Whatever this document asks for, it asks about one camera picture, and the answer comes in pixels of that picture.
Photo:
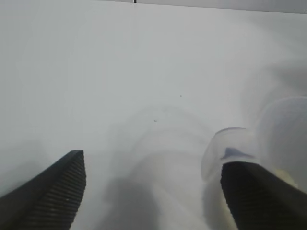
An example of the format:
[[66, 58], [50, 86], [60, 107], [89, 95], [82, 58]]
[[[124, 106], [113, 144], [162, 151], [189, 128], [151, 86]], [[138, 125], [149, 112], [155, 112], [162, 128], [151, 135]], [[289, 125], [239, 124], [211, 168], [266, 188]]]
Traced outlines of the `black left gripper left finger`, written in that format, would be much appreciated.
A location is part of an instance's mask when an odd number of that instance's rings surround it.
[[69, 230], [86, 188], [84, 152], [73, 150], [0, 198], [2, 230]]

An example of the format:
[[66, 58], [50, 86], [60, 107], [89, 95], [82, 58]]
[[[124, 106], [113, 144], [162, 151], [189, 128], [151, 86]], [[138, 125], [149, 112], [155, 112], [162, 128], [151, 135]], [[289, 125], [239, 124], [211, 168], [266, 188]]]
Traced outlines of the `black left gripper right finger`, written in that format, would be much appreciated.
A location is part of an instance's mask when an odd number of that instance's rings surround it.
[[222, 191], [239, 230], [305, 230], [307, 195], [255, 163], [222, 166]]

